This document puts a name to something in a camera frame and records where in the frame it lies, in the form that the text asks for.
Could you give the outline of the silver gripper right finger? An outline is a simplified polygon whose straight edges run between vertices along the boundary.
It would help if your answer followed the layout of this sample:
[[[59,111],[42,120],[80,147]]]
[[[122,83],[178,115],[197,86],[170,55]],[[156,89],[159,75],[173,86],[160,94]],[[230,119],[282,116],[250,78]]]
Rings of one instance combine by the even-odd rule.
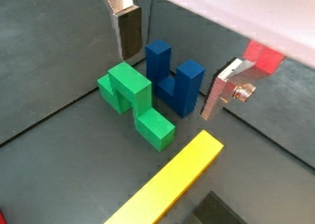
[[[201,115],[211,120],[233,100],[247,102],[254,95],[254,82],[275,72],[275,64],[262,59],[257,62],[233,58],[217,72]]]

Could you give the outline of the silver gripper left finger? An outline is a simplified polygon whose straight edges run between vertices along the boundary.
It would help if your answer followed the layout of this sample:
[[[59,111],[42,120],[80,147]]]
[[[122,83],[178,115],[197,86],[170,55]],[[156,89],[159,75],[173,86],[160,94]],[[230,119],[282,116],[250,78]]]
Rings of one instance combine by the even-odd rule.
[[[118,38],[118,52],[123,60],[132,58],[142,50],[142,8],[134,0],[103,0],[111,14]]]

